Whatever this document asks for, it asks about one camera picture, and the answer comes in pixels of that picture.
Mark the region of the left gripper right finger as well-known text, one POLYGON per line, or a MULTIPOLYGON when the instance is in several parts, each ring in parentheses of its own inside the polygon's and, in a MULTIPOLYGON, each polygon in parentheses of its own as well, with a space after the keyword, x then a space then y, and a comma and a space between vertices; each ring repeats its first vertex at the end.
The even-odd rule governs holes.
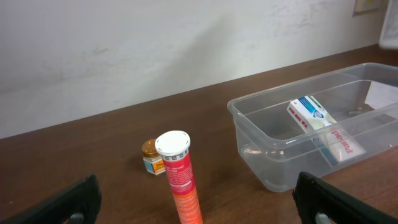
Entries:
POLYGON ((302 223, 393 223, 394 218, 326 183, 300 172, 292 192, 302 223))

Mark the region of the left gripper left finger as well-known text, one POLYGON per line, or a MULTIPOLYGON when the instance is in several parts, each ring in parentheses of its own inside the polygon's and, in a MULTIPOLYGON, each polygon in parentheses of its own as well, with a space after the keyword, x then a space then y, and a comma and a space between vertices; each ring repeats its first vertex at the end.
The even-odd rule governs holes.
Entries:
POLYGON ((92 174, 1 223, 95 223, 101 201, 99 180, 92 174))

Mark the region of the white blue medicine box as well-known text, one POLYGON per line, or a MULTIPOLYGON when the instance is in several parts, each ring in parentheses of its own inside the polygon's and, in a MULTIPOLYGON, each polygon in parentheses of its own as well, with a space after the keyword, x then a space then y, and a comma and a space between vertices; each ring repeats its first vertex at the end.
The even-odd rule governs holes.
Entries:
POLYGON ((314 96, 302 96, 290 101, 287 111, 305 133, 325 129, 324 133, 318 133, 312 138, 312 142, 329 165, 336 166, 366 153, 344 129, 333 127, 337 121, 314 96))

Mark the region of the orange tablet tube white cap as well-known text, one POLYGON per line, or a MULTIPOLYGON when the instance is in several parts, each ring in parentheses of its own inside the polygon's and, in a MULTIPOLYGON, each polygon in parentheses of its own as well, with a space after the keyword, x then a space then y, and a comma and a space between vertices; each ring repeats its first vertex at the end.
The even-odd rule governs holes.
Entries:
POLYGON ((155 140, 161 155, 181 223, 203 223, 192 162, 190 136, 184 131, 168 131, 155 140))

